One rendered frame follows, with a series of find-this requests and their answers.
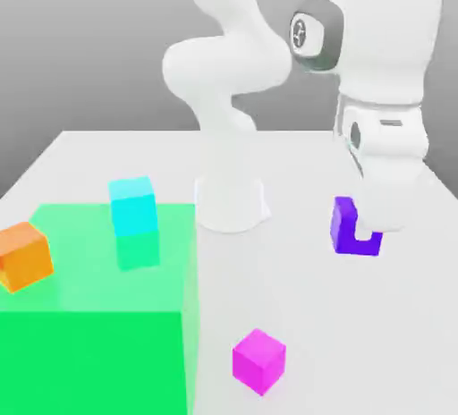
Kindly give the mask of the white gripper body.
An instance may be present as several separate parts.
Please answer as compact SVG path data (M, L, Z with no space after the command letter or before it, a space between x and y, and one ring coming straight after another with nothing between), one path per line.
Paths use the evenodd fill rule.
M353 200L358 233L395 233L410 221L426 153L376 156L352 152L360 174Z

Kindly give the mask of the small purple cube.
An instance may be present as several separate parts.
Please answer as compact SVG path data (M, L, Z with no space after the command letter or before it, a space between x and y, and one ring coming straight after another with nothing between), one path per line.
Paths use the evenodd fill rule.
M337 254L376 257L379 255L382 233L372 232L368 240L355 236L358 211L351 197L336 196L330 224L330 236Z

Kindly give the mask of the small magenta cube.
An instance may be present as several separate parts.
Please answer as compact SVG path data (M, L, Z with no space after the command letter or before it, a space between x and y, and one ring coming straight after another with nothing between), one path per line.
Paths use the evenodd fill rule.
M264 395L285 371L286 345L255 328L232 351L233 376Z

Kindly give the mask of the small cyan cube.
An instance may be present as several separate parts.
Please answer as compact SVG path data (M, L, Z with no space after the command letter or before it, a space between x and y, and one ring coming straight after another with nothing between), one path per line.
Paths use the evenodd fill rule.
M118 265L122 271L160 262L157 202L147 176L108 183Z

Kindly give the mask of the small orange cube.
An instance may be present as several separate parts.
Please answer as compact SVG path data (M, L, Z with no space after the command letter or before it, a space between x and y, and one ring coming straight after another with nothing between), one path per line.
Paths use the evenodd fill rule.
M54 273L47 237L29 222L0 230L0 284L14 293Z

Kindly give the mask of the large green box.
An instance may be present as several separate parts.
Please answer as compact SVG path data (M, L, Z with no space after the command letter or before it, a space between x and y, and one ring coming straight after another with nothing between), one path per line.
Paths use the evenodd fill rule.
M192 415L194 207L157 214L146 240L116 238L106 204L33 214L55 272L17 293L0 288L0 415Z

